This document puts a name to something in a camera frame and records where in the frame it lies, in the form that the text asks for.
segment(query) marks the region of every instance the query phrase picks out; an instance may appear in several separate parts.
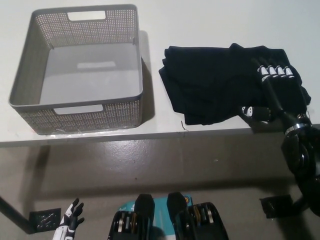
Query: white robotic hand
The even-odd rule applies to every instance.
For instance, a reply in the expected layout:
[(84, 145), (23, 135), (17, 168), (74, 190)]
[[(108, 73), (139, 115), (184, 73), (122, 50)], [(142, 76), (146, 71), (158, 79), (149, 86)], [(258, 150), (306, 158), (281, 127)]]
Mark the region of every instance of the white robotic hand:
[(73, 240), (75, 238), (76, 229), (85, 219), (82, 217), (78, 220), (79, 215), (83, 211), (84, 204), (79, 203), (79, 198), (69, 206), (63, 215), (59, 227), (55, 230), (52, 240)]

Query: perforated basket wall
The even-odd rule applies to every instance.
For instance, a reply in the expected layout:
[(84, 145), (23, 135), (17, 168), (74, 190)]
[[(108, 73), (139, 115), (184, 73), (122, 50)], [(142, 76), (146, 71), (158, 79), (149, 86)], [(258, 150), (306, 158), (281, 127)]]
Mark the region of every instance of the perforated basket wall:
[(72, 22), (67, 12), (60, 12), (39, 14), (35, 20), (50, 48), (134, 41), (137, 32), (136, 10), (105, 10), (105, 16), (101, 20)]
[(48, 109), (19, 114), (40, 135), (126, 129), (141, 124), (141, 100), (102, 106), (100, 112), (57, 115)]
[[(105, 19), (70, 21), (68, 13), (105, 11)], [(39, 105), (51, 49), (90, 44), (136, 44), (139, 24), (134, 5), (105, 5), (37, 10), (32, 14), (18, 73), (9, 103), (40, 135), (81, 133), (134, 128), (142, 121), (142, 94), (119, 100), (99, 101), (103, 111), (58, 115)], [(64, 108), (79, 106), (64, 104)]]

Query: basket handle cutout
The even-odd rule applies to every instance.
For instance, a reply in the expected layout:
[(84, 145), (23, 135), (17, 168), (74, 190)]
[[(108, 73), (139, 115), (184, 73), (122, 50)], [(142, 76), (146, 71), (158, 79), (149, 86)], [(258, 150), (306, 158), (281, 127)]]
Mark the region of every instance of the basket handle cutout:
[(88, 20), (102, 20), (106, 19), (105, 11), (75, 11), (68, 12), (70, 21), (88, 21)]

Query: table leg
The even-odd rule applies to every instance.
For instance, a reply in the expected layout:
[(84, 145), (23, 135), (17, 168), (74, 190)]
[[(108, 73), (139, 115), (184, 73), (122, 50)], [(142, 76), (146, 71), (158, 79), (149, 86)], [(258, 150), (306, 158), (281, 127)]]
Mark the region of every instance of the table leg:
[(26, 234), (36, 233), (36, 229), (31, 222), (21, 215), (13, 206), (0, 197), (0, 212), (10, 219), (15, 225), (22, 229)]

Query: robotic arm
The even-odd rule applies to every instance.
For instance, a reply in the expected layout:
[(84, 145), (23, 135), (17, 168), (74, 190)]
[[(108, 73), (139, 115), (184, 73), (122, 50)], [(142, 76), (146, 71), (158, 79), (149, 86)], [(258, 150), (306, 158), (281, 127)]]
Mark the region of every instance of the robotic arm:
[[(280, 119), (284, 132), (281, 150), (302, 193), (299, 202), (306, 203), (320, 217), (320, 130), (312, 126), (306, 115), (307, 104), (300, 84), (289, 66), (271, 59), (272, 65), (262, 58), (252, 61), (258, 67), (268, 108), (243, 107), (242, 112), (259, 121)], [(289, 100), (284, 98), (284, 91)]]

